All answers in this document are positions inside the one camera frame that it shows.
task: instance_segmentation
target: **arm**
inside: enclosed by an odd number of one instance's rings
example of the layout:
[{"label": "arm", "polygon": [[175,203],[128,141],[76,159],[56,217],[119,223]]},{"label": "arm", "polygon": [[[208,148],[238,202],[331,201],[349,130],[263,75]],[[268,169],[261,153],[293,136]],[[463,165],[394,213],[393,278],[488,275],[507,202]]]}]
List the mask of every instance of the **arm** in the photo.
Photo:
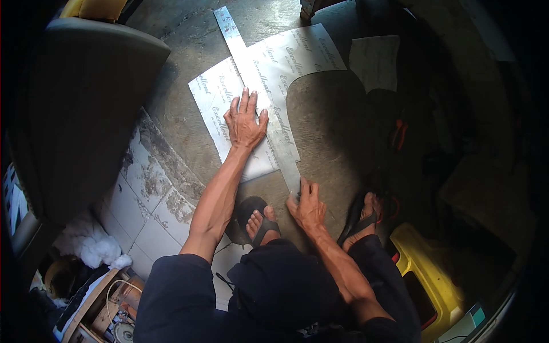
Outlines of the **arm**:
[{"label": "arm", "polygon": [[255,122],[257,92],[253,91],[248,96],[248,88],[244,87],[239,109],[238,101],[238,97],[234,98],[223,116],[229,128],[232,147],[221,168],[206,185],[193,215],[189,237],[180,251],[180,254],[198,255],[210,264],[231,220],[244,165],[267,131],[267,110],[261,111],[259,125]]},{"label": "arm", "polygon": [[320,253],[343,299],[353,309],[358,323],[363,324],[375,317],[394,320],[377,301],[370,283],[355,261],[334,242],[326,230],[326,205],[318,201],[318,184],[302,177],[299,205],[295,204],[291,196],[288,197],[286,205]]}]

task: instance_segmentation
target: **right hand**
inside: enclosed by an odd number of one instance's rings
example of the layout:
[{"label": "right hand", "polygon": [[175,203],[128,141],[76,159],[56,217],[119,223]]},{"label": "right hand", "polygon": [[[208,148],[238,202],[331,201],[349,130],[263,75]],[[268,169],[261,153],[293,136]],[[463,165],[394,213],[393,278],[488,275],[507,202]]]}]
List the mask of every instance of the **right hand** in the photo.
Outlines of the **right hand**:
[{"label": "right hand", "polygon": [[244,87],[242,99],[234,98],[231,107],[223,115],[229,128],[229,137],[233,147],[243,147],[251,151],[265,137],[269,117],[267,110],[263,109],[259,115],[258,125],[255,122],[256,104],[257,91],[253,91],[250,96],[248,88]]},{"label": "right hand", "polygon": [[303,176],[301,181],[301,198],[299,205],[290,194],[286,206],[298,225],[305,231],[324,225],[326,204],[318,201],[318,183],[308,181]]}]

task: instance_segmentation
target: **foot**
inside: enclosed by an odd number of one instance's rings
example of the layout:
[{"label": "foot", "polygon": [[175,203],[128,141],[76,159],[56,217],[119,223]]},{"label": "foot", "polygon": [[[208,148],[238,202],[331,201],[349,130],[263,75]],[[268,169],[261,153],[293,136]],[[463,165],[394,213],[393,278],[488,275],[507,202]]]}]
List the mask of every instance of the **foot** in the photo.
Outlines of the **foot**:
[{"label": "foot", "polygon": [[[265,206],[263,209],[263,214],[265,217],[275,222],[275,209],[271,205]],[[261,227],[261,223],[263,222],[263,216],[261,213],[259,213],[258,210],[255,210],[254,213],[251,214],[250,219],[248,219],[248,224],[246,224],[246,231],[248,232],[248,235],[250,235],[250,238],[254,240],[255,234],[257,233],[257,230]],[[261,241],[260,245],[265,245],[269,243],[273,239],[280,238],[280,234],[276,232],[275,230],[269,230],[265,233],[265,236],[263,237],[263,240]]]},{"label": "foot", "polygon": [[[381,213],[381,204],[379,203],[379,199],[375,194],[372,192],[368,192],[366,196],[364,197],[364,208],[362,209],[362,212],[360,213],[360,220],[370,216],[372,214],[372,211],[375,210],[378,217]],[[361,231],[355,233],[351,237],[348,237],[343,242],[343,251],[347,252],[351,248],[353,244],[358,242],[361,238],[364,238],[368,235],[372,235],[376,233],[376,223],[370,224],[368,227],[362,229]]]}]

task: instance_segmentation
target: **dark pants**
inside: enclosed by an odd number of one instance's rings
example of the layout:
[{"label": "dark pants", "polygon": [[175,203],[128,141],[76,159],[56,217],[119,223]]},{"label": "dark pants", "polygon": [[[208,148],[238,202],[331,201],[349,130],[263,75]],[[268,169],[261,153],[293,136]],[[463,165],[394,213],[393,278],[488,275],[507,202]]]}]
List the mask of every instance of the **dark pants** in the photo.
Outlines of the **dark pants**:
[{"label": "dark pants", "polygon": [[[416,309],[377,235],[359,240],[349,249],[349,256],[409,341],[419,342]],[[292,331],[346,317],[341,314],[343,299],[332,276],[316,257],[303,255],[289,240],[276,239],[255,248],[227,275],[235,284],[229,312],[244,313],[263,327]]]}]

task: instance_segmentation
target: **forearm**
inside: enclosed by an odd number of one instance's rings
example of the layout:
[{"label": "forearm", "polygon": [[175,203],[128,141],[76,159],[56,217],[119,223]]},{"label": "forearm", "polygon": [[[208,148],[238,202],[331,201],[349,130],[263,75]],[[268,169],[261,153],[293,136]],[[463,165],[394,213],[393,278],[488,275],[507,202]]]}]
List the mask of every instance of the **forearm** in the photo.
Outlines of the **forearm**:
[{"label": "forearm", "polygon": [[366,277],[356,262],[330,237],[324,225],[305,230],[317,248],[324,265],[335,280],[345,302],[353,308],[359,323],[374,317],[392,319],[383,310]]},{"label": "forearm", "polygon": [[231,220],[238,183],[250,153],[249,148],[231,147],[227,159],[198,201],[189,237],[180,254],[196,254],[211,263],[215,248]]}]

